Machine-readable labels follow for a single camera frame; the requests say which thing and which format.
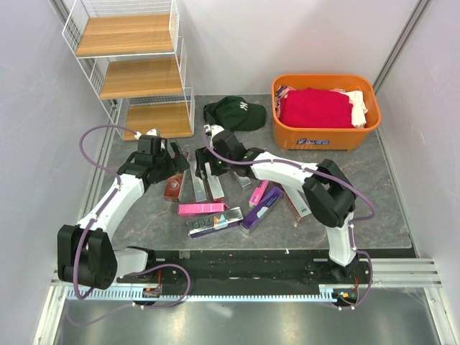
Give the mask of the red white toothpaste box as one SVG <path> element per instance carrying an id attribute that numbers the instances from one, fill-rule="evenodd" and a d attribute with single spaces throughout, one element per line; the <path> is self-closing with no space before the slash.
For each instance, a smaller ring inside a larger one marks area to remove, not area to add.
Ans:
<path id="1" fill-rule="evenodd" d="M 291 205 L 295 217 L 295 227 L 306 217 L 311 215 L 311 210 L 298 190 L 287 185 L 281 185 Z"/>

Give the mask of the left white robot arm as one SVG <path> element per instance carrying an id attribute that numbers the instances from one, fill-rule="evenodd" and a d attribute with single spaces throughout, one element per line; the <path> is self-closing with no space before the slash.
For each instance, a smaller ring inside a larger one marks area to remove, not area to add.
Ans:
<path id="1" fill-rule="evenodd" d="M 114 182 L 96 207 L 76 225 L 57 233 L 57 276 L 63 282 L 105 290 L 118 277 L 132 274 L 152 282 L 157 264 L 151 249 L 114 250 L 111 239 L 121 220 L 148 188 L 190 167 L 175 141 L 142 135 L 137 150 L 116 171 Z"/>

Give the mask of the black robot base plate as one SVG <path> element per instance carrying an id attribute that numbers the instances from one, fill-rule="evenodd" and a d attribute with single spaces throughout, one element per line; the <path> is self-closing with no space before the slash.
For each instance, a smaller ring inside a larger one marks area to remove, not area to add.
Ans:
<path id="1" fill-rule="evenodd" d="M 325 249 L 217 249 L 157 250 L 149 268 L 176 264 L 185 268 L 192 283 L 199 280 L 226 281 L 231 278 L 284 280 L 317 285 L 367 284 L 369 262 L 360 256 L 343 268 L 328 258 Z"/>

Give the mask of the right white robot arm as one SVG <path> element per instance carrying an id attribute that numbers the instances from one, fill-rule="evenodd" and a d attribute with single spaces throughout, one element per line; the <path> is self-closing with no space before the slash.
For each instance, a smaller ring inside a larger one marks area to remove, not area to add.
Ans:
<path id="1" fill-rule="evenodd" d="M 314 218 L 326 227 L 331 278 L 343 283 L 354 276 L 356 249 L 349 227 L 354 220 L 356 193 L 335 162 L 296 162 L 260 148 L 247 149 L 233 132 L 219 125 L 205 125 L 203 137 L 205 156 L 216 165 L 212 174 L 232 171 L 303 193 Z"/>

